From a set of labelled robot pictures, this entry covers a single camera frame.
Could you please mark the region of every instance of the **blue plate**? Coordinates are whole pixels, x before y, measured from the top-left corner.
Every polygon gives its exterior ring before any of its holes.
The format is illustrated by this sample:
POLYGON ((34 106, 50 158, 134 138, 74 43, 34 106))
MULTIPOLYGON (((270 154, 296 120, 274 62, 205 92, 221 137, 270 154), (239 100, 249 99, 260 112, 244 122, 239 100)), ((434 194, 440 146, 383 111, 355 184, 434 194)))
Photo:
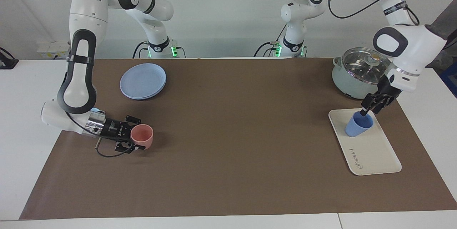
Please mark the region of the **blue plate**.
POLYGON ((130 99, 145 100, 158 94, 166 82, 165 70, 152 63, 136 65, 121 78, 121 92, 130 99))

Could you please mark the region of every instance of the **pot handle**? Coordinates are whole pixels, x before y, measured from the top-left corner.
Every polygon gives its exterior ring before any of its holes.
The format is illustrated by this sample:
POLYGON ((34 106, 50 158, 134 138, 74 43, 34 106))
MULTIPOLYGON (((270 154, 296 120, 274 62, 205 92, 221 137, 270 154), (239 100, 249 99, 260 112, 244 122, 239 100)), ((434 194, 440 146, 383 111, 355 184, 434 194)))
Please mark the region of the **pot handle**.
POLYGON ((335 58, 333 58, 332 61, 333 61, 333 66, 341 67, 340 66, 341 57, 335 57, 335 58))

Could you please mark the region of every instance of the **pot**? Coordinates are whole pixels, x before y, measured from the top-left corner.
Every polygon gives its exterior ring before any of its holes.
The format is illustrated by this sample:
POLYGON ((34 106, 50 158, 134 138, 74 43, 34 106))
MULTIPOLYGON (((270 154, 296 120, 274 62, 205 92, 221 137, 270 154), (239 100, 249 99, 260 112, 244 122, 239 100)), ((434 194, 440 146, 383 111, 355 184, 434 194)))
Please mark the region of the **pot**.
POLYGON ((375 50, 352 48, 343 57, 333 59, 333 82, 346 96, 362 100, 377 91, 377 83, 389 64, 390 61, 375 50))

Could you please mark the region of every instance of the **blue cup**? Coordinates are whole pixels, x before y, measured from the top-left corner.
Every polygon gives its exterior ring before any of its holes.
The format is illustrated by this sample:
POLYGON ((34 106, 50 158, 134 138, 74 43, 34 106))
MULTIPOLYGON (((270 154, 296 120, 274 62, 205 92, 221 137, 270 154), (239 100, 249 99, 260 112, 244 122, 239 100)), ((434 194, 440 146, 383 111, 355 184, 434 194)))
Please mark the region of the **blue cup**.
POLYGON ((344 131, 351 137, 356 137, 373 126, 373 119, 370 115, 362 116, 360 112, 354 113, 344 131))

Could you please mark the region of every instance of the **white table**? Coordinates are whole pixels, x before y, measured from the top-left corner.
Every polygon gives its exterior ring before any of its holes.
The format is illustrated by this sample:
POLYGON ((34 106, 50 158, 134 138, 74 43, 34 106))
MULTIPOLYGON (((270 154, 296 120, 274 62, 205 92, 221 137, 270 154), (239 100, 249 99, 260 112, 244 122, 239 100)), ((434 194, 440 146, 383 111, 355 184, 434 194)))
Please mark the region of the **white table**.
MULTIPOLYGON (((41 122, 40 111, 56 95, 65 66, 63 60, 23 60, 13 70, 0 70, 0 229, 457 228, 457 211, 15 221, 60 133, 41 122)), ((457 198, 457 99, 426 68, 416 91, 402 93, 398 102, 457 198)))

